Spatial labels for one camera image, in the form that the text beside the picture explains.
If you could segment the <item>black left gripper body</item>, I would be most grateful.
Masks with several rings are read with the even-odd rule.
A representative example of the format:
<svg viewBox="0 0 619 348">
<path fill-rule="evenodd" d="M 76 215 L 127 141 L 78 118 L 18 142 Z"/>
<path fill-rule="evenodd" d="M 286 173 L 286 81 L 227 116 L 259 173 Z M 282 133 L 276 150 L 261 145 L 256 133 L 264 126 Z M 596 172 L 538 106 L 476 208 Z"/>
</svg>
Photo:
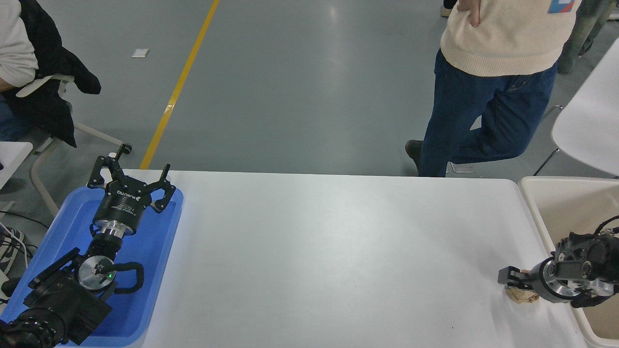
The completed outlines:
<svg viewBox="0 0 619 348">
<path fill-rule="evenodd" d="M 136 231 L 148 207 L 157 214 L 169 203 L 169 180 L 146 184 L 124 176 L 106 185 L 104 198 L 92 223 L 102 228 L 107 222 L 117 222 L 127 231 Z"/>
</svg>

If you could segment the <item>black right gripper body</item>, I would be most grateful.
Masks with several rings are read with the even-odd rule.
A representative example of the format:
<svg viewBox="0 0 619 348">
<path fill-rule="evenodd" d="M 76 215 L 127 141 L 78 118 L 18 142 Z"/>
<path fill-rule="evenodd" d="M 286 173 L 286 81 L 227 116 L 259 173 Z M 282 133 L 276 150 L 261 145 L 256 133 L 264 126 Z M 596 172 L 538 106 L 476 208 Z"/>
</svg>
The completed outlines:
<svg viewBox="0 0 619 348">
<path fill-rule="evenodd" d="M 539 297 L 548 302 L 557 303 L 556 293 L 548 286 L 544 276 L 545 266 L 552 260 L 553 258 L 547 258 L 535 265 L 529 271 L 528 283 Z"/>
</svg>

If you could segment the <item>standing person's hand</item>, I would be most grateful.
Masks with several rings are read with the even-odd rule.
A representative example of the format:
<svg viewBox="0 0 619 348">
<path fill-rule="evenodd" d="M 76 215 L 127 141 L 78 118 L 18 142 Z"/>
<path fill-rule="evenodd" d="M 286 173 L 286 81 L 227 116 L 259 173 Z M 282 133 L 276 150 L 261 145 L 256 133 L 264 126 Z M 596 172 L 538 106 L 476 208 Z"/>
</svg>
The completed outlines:
<svg viewBox="0 0 619 348">
<path fill-rule="evenodd" d="M 472 27 L 480 25 L 480 9 L 481 0 L 458 0 L 457 10 L 461 13 L 467 13 L 469 24 Z"/>
</svg>

